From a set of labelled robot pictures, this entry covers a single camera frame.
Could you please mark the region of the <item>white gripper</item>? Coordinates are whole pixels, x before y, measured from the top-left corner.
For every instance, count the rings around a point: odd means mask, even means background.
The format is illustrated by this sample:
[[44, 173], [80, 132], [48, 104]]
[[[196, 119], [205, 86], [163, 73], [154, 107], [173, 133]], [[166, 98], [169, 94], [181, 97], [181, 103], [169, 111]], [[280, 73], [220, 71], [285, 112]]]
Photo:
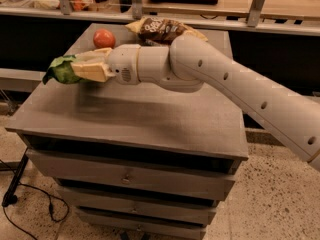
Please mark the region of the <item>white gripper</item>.
[[102, 61], [93, 63], [72, 63], [74, 74], [94, 82], [106, 82], [115, 76], [124, 85], [139, 83], [137, 62], [141, 46], [125, 44], [112, 48], [101, 48], [75, 55], [76, 62]]

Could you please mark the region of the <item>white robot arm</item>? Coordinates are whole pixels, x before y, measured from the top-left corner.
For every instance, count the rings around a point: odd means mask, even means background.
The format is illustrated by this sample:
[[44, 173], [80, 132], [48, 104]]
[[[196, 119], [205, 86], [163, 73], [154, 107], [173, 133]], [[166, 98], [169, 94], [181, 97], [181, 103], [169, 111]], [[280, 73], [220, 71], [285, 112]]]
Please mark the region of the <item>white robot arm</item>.
[[316, 170], [320, 170], [320, 104], [235, 62], [208, 42], [181, 35], [169, 46], [123, 44], [77, 54], [74, 74], [95, 82], [153, 83], [176, 92], [208, 84]]

